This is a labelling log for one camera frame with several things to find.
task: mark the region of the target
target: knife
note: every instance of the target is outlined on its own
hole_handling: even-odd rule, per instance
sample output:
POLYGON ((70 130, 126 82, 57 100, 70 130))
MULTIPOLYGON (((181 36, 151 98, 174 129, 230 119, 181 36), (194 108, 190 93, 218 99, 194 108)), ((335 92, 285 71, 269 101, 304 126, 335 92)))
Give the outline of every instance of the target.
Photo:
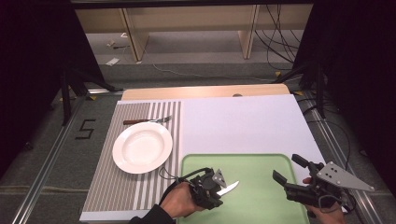
POLYGON ((224 194, 230 192, 231 190, 233 190, 237 185, 239 184, 239 181, 236 181, 235 183, 229 185, 227 188, 219 190, 218 191, 218 195, 219 196, 223 196, 224 194))

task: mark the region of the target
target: white plate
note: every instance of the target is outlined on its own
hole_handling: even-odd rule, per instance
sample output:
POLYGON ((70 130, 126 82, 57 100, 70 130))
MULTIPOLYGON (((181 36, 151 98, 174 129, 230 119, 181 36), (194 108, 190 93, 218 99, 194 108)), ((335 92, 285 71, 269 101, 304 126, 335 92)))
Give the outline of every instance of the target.
POLYGON ((113 160, 127 173, 143 174, 162 165, 171 154, 172 146, 172 135, 161 124, 137 123, 117 138, 113 160))

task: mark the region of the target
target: fork handle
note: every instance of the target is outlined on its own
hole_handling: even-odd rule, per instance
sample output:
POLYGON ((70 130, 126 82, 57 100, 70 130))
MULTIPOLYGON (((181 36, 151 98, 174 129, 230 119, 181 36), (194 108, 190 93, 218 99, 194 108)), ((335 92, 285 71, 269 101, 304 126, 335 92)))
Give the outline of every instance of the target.
POLYGON ((136 123, 147 122, 147 121, 149 121, 149 119, 127 119, 123 122, 123 125, 136 124, 136 123))

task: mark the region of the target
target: green tray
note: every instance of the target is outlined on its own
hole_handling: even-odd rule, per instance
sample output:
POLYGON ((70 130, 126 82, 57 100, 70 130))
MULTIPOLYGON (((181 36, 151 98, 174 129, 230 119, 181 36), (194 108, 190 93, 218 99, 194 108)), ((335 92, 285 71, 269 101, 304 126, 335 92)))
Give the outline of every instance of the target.
POLYGON ((266 224, 309 223, 305 208, 286 199, 285 191, 272 178, 277 170, 295 183, 290 160, 280 154, 199 154, 188 155, 182 161, 182 175, 210 167, 220 168, 230 185, 239 185, 221 197, 220 207, 196 212, 177 220, 177 224, 266 224))

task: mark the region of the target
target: human hand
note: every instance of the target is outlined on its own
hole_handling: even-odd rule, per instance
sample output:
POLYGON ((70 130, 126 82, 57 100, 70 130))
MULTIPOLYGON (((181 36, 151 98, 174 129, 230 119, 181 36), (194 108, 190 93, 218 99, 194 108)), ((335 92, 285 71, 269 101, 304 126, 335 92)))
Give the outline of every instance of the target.
POLYGON ((203 207, 197 206, 192 200, 189 184, 182 182, 175 186, 166 195, 161 204, 161 208, 169 214, 171 218, 187 217, 196 211, 204 210, 203 207))
MULTIPOLYGON (((311 177, 303 180, 303 183, 309 184, 311 182, 311 177)), ((311 205, 304 204, 306 210, 311 211, 317 216, 317 219, 321 224, 345 224, 344 213, 341 209, 340 204, 334 203, 331 208, 316 208, 311 205)))

